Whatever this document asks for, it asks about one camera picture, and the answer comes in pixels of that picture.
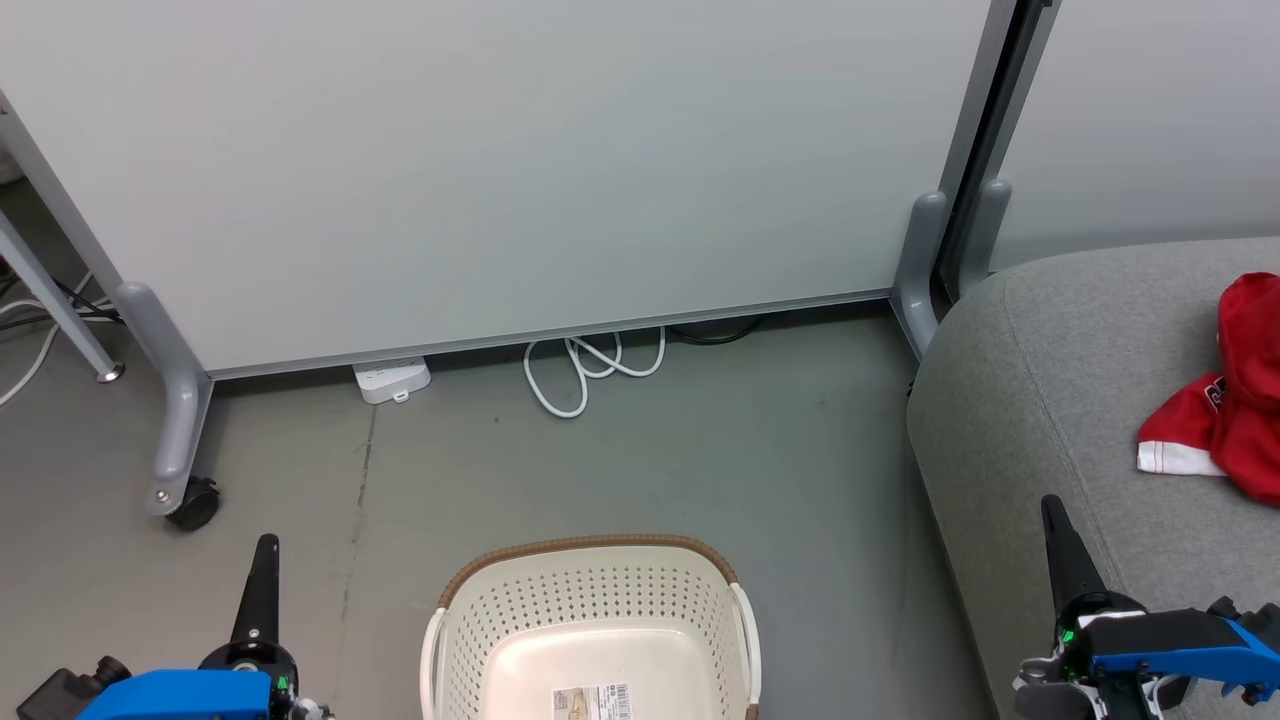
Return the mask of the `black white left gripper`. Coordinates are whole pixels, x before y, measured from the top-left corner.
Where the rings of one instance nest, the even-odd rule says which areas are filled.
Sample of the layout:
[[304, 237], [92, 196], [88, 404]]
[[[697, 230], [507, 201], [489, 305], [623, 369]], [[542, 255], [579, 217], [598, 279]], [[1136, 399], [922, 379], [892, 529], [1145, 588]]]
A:
[[328, 705], [305, 698], [292, 655], [279, 643], [279, 538], [259, 537], [230, 643], [198, 665], [219, 675], [212, 720], [337, 720]]

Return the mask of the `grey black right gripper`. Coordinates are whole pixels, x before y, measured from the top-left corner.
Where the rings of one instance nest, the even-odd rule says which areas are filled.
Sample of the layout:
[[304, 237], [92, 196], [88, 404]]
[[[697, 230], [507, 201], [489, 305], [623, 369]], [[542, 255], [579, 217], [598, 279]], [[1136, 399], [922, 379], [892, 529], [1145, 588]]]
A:
[[1190, 678], [1147, 671], [1107, 676], [1091, 667], [1082, 639], [1085, 625], [1147, 610], [1108, 591], [1059, 496], [1044, 495], [1039, 505], [1057, 618], [1052, 653], [1023, 661], [1015, 675], [1016, 714], [1024, 720], [1165, 720], [1164, 712], [1190, 694]]

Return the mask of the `red and white jersey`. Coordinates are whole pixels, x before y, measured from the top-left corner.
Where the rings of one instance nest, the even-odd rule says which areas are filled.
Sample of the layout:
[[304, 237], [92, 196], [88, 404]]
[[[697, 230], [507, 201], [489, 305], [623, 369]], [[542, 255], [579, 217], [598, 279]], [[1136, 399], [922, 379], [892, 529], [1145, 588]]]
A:
[[1280, 507], [1280, 275], [1245, 273], [1217, 307], [1221, 369], [1179, 389], [1140, 427], [1139, 471], [1225, 477]]

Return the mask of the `grey fabric sofa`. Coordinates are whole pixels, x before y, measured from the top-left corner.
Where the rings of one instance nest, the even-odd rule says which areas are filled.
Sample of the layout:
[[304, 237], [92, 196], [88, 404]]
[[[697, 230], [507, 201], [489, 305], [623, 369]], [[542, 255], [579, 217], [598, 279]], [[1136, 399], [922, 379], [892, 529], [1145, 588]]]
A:
[[1051, 648], [1044, 495], [1149, 610], [1280, 606], [1280, 509], [1137, 466], [1142, 423], [1220, 369], [1219, 299], [1248, 272], [1280, 274], [1280, 238], [1046, 258], [974, 286], [934, 333], [908, 433], [1000, 720], [1019, 720], [1020, 662]]

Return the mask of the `black caster wheel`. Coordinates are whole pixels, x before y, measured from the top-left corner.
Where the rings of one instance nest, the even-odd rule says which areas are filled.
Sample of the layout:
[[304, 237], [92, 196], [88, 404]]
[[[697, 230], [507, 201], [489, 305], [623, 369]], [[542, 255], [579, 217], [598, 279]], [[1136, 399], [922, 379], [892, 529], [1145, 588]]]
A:
[[221, 493], [211, 478], [189, 477], [182, 501], [169, 512], [166, 521], [182, 533], [206, 527], [221, 506]]

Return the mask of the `grey partition leg with caster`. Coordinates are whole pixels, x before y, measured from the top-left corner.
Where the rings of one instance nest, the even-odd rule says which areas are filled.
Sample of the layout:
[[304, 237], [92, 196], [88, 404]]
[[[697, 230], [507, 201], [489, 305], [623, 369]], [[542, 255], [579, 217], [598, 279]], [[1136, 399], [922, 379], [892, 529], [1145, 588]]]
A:
[[163, 382], [163, 420], [146, 509], [165, 519], [182, 501], [188, 478], [197, 477], [192, 470], [214, 380], [148, 286], [119, 284], [115, 305]]

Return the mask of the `white power strip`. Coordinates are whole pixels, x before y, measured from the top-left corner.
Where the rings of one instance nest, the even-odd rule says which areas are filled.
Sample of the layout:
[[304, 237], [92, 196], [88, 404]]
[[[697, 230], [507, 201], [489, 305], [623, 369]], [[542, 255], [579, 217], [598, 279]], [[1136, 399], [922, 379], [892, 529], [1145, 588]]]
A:
[[352, 370], [362, 400], [370, 405], [404, 404], [431, 382], [424, 357], [356, 363]]

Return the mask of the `cream perforated laundry basket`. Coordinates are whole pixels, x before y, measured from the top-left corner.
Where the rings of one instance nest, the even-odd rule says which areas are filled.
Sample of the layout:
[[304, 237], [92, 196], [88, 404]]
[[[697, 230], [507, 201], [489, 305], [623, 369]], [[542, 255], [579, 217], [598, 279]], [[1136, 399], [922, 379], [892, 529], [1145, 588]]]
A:
[[685, 536], [485, 553], [421, 646], [422, 720], [552, 720], [553, 692], [628, 683], [634, 720], [760, 720], [762, 642], [730, 562]]

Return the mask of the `short grey partition leg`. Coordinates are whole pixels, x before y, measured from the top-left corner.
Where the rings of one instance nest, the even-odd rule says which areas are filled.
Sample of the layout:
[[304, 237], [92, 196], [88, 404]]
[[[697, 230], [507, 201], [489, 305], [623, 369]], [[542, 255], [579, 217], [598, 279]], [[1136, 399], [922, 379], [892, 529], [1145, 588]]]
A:
[[933, 191], [914, 201], [891, 288], [890, 306], [916, 360], [923, 357], [938, 327], [932, 277], [947, 222], [945, 193]]

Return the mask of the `grey leg of narrow panel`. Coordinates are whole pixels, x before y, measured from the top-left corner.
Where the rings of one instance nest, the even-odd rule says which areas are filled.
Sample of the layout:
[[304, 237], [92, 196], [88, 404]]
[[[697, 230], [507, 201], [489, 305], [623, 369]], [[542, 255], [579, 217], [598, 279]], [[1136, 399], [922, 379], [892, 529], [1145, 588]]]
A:
[[992, 179], [980, 187], [957, 260], [956, 296], [963, 297], [989, 275], [995, 245], [1011, 196], [1012, 186], [1005, 179]]

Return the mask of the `paper label sticker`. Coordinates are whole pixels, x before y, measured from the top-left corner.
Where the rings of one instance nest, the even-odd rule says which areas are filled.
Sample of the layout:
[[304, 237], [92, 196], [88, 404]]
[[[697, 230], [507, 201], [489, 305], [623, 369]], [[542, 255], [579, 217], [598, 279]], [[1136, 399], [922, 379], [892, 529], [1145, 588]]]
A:
[[558, 689], [552, 700], [552, 720], [634, 720], [628, 683]]

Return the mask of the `narrow white partition panel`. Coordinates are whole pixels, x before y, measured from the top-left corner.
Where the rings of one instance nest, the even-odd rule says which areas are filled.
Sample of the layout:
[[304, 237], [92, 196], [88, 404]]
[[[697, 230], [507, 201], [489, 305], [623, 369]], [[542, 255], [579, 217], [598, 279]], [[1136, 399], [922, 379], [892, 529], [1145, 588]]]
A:
[[1280, 0], [1059, 0], [989, 265], [1280, 237]]

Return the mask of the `large white partition panel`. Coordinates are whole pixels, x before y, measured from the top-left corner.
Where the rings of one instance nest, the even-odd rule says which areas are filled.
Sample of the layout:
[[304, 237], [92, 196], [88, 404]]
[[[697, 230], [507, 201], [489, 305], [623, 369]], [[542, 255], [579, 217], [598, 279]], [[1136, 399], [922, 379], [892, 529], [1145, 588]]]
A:
[[991, 0], [0, 0], [0, 94], [201, 366], [846, 302]]

